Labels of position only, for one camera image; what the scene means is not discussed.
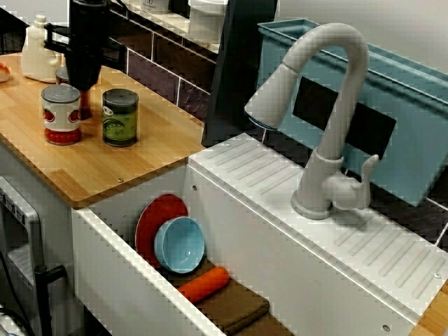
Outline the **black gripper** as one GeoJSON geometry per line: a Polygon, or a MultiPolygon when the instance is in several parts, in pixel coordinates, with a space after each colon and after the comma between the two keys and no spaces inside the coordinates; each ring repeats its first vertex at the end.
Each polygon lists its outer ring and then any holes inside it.
{"type": "Polygon", "coordinates": [[[103,65],[124,66],[125,47],[109,36],[110,21],[110,1],[70,1],[67,27],[45,24],[44,46],[64,55],[69,83],[78,90],[95,85],[103,65]]]}

